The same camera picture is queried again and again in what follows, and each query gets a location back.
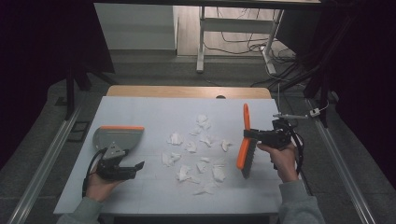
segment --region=white connector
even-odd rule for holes
[[[316,117],[317,115],[320,114],[320,110],[318,108],[310,110],[309,113],[311,114],[311,117]]]

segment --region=orange handle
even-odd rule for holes
[[[248,113],[248,104],[244,104],[244,122],[245,129],[250,130],[250,116]],[[242,170],[245,166],[245,160],[248,153],[248,145],[250,144],[250,138],[244,137],[242,140],[241,147],[239,148],[238,158],[236,159],[236,167]]]

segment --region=white tabletop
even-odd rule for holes
[[[92,137],[102,125],[144,126],[140,143],[123,159],[120,166],[135,166],[144,161],[145,166],[136,178],[118,186],[105,202],[102,210],[113,215],[186,215],[186,214],[273,214],[281,204],[278,185],[281,180],[273,169],[269,155],[256,150],[249,179],[244,179],[235,166],[243,139],[243,104],[248,103],[251,128],[272,130],[276,103],[271,99],[191,99],[105,96],[96,112],[92,126],[55,214],[71,213],[81,200],[81,186],[88,165],[96,152]],[[211,123],[200,135],[189,134],[198,127],[196,119],[206,115]],[[171,133],[180,133],[184,142],[180,146],[168,144]],[[212,147],[200,142],[203,136],[215,138]],[[226,152],[221,141],[232,145]],[[198,146],[196,153],[185,150],[186,143]],[[163,153],[181,154],[173,166],[163,165]],[[196,162],[201,157],[210,158],[206,171],[200,174]],[[213,178],[213,161],[223,158],[224,181]],[[200,184],[176,179],[181,165],[191,167],[189,175],[199,177]],[[193,193],[207,183],[216,183],[213,194]]]

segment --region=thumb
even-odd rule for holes
[[[263,151],[266,151],[266,152],[270,153],[270,154],[271,154],[274,150],[276,150],[275,148],[268,147],[267,145],[264,145],[264,144],[262,144],[262,143],[257,144],[257,147],[258,147],[259,149],[263,150]]]

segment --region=person's left hand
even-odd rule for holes
[[[108,181],[102,179],[95,171],[97,164],[91,170],[91,174],[88,181],[86,197],[95,200],[99,203],[104,202],[111,191],[124,180],[119,181]]]

